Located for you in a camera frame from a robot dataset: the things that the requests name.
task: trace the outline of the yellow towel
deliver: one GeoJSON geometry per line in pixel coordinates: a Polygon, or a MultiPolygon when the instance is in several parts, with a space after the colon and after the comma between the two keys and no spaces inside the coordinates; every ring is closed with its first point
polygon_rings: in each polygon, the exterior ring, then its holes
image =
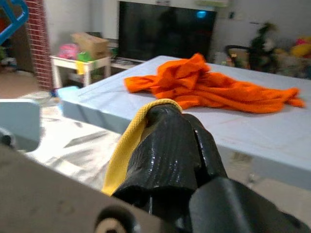
{"type": "Polygon", "coordinates": [[[84,62],[76,61],[77,73],[79,75],[84,74],[84,62]]]}
{"type": "Polygon", "coordinates": [[[141,134],[145,129],[147,123],[146,114],[149,109],[156,105],[167,103],[175,105],[182,112],[182,108],[178,105],[178,103],[170,99],[153,101],[138,110],[113,152],[108,170],[106,172],[104,186],[102,188],[103,193],[111,196],[125,180],[127,166],[131,155],[134,149],[138,146],[141,134]]]}

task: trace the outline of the blue object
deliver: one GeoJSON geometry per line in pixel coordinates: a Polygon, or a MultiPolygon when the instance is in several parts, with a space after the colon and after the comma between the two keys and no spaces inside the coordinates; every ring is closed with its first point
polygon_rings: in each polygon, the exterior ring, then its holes
{"type": "Polygon", "coordinates": [[[198,12],[196,13],[196,16],[197,16],[198,18],[205,18],[205,17],[206,17],[206,14],[207,14],[206,11],[198,11],[198,12]]]}
{"type": "Polygon", "coordinates": [[[50,91],[50,94],[52,97],[56,97],[56,89],[50,91]]]}
{"type": "Polygon", "coordinates": [[[23,12],[16,18],[12,9],[9,7],[6,0],[0,0],[0,7],[4,9],[8,15],[10,21],[12,22],[6,29],[0,33],[0,45],[8,39],[20,26],[22,26],[28,19],[28,8],[26,3],[23,0],[11,0],[11,3],[14,5],[20,5],[23,12]]]}
{"type": "Polygon", "coordinates": [[[0,99],[0,128],[14,136],[17,150],[34,151],[40,143],[40,105],[33,100],[0,99]]]}
{"type": "MultiPolygon", "coordinates": [[[[79,90],[77,86],[67,86],[63,88],[59,88],[56,90],[56,96],[62,101],[63,99],[70,99],[73,98],[74,92],[79,90]]],[[[62,111],[63,106],[62,103],[58,104],[59,109],[62,111]]]]}

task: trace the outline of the crumpled fabric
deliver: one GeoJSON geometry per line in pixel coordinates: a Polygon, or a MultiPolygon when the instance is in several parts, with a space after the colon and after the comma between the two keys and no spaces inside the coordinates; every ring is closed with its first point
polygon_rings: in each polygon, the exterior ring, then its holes
{"type": "Polygon", "coordinates": [[[194,106],[223,108],[250,113],[274,113],[284,104],[305,107],[296,87],[269,89],[250,82],[234,80],[211,72],[200,54],[190,59],[168,61],[160,65],[157,75],[124,79],[129,92],[150,91],[156,98],[176,101],[183,109],[194,106]]]}

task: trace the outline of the brick pillar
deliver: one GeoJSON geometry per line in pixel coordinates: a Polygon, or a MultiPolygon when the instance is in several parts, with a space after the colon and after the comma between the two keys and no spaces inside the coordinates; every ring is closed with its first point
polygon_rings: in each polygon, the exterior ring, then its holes
{"type": "Polygon", "coordinates": [[[28,38],[32,53],[35,76],[40,89],[51,90],[52,67],[49,55],[50,45],[46,27],[43,0],[25,0],[29,9],[27,21],[28,38]]]}

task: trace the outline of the stuffed toy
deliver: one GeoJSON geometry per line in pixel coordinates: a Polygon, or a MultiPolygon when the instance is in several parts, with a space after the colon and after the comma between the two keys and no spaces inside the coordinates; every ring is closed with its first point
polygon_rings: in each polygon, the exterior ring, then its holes
{"type": "Polygon", "coordinates": [[[311,36],[301,37],[291,49],[291,55],[295,57],[311,58],[311,36]]]}

